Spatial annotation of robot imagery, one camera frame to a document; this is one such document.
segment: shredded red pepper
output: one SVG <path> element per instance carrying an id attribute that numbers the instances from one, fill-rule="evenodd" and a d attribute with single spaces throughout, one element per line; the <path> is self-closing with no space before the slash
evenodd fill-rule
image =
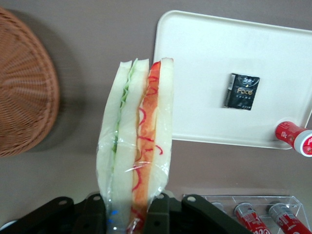
<path id="1" fill-rule="evenodd" d="M 162 155 L 164 153 L 164 151 L 158 145 L 156 145 L 156 147 L 160 149 L 159 155 Z"/>
<path id="2" fill-rule="evenodd" d="M 143 118 L 142 118 L 141 122 L 138 124 L 140 126 L 146 120 L 146 112 L 142 108 L 140 108 L 140 107 L 139 107 L 139 110 L 143 113 Z"/>

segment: clear plastic container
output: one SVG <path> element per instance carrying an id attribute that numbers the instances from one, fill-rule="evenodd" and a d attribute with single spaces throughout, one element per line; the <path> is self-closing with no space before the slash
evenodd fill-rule
<path id="1" fill-rule="evenodd" d="M 282 230 L 270 217 L 267 207 L 270 203 L 274 201 L 279 201 L 281 203 L 289 206 L 290 210 L 296 215 L 296 217 L 309 229 L 307 216 L 302 203 L 294 196 L 231 196 L 231 195 L 202 195 L 209 202 L 219 202 L 223 205 L 223 208 L 227 215 L 235 219 L 234 215 L 235 207 L 242 202 L 248 202 L 252 205 L 253 209 L 257 212 L 260 219 L 265 223 L 265 225 L 270 229 L 272 234 L 283 234 Z"/>

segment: table surface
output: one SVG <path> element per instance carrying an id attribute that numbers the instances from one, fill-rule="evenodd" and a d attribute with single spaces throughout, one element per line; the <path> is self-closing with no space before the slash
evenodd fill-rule
<path id="1" fill-rule="evenodd" d="M 0 158 L 0 226 L 55 197 L 80 202 L 98 191 L 98 135 L 119 62 L 152 62 L 156 25 L 165 12 L 312 30 L 310 0 L 0 0 L 0 6 L 44 44 L 62 99 L 57 122 L 43 142 L 26 153 Z M 166 189 L 177 198 L 190 193 L 293 195 L 311 220 L 312 158 L 294 150 L 173 141 Z"/>

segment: black packet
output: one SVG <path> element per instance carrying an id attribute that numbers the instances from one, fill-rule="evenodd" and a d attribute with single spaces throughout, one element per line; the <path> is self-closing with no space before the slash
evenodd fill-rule
<path id="1" fill-rule="evenodd" d="M 250 111 L 259 81 L 259 77 L 232 73 L 224 106 Z"/>

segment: can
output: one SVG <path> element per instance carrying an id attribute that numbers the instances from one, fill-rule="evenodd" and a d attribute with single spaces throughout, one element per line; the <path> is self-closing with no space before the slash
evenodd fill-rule
<path id="1" fill-rule="evenodd" d="M 254 234 L 271 234 L 250 203 L 243 202 L 235 207 L 234 214 L 238 221 Z"/>
<path id="2" fill-rule="evenodd" d="M 275 135 L 277 139 L 291 145 L 298 153 L 306 157 L 312 156 L 312 130 L 285 121 L 277 126 Z"/>
<path id="3" fill-rule="evenodd" d="M 272 205 L 269 214 L 285 234 L 312 234 L 284 203 Z"/>
<path id="4" fill-rule="evenodd" d="M 220 203 L 220 202 L 212 202 L 211 204 L 213 204 L 215 207 L 217 207 L 219 210 L 221 210 L 223 213 L 226 214 L 226 211 L 224 210 L 224 206 L 222 205 L 222 203 Z"/>

